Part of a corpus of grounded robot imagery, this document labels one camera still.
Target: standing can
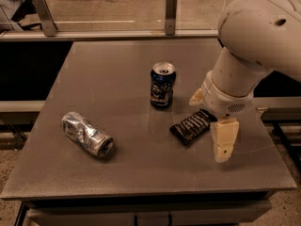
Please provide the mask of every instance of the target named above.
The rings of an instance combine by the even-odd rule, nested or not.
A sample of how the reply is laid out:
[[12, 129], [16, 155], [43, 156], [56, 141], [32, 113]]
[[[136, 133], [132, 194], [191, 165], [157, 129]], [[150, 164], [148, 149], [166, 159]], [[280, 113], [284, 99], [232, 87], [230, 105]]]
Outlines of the standing can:
[[150, 72], [150, 103], [156, 108], [168, 108], [172, 104], [175, 67], [168, 62], [156, 63]]

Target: floor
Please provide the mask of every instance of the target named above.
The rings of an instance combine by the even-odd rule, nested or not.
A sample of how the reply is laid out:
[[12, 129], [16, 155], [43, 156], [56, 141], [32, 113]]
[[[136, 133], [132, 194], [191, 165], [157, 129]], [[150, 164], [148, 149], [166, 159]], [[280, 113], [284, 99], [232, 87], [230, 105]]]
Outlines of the floor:
[[[165, 0], [46, 0], [59, 30], [156, 30], [164, 27]], [[215, 29], [218, 15], [231, 0], [179, 0], [177, 29]], [[39, 18], [29, 16], [24, 23]], [[292, 135], [300, 135], [301, 126], [287, 127]], [[266, 129], [271, 133], [272, 127]], [[0, 134], [1, 138], [12, 137], [10, 133]], [[276, 147], [287, 164], [298, 188], [278, 192], [271, 197], [273, 209], [252, 223], [244, 226], [274, 225], [297, 226], [301, 221], [301, 176], [300, 171], [288, 156], [278, 137], [271, 133]], [[0, 192], [11, 173], [19, 154], [0, 145]], [[0, 201], [0, 225], [13, 225], [18, 214], [18, 202]]]

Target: can lid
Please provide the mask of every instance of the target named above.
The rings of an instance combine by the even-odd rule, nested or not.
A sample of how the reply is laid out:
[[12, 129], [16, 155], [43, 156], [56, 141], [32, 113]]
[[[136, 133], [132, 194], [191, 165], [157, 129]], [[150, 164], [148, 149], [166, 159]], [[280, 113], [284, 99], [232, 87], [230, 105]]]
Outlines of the can lid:
[[170, 75], [175, 72], [175, 67], [168, 62], [156, 63], [152, 69], [160, 75]]

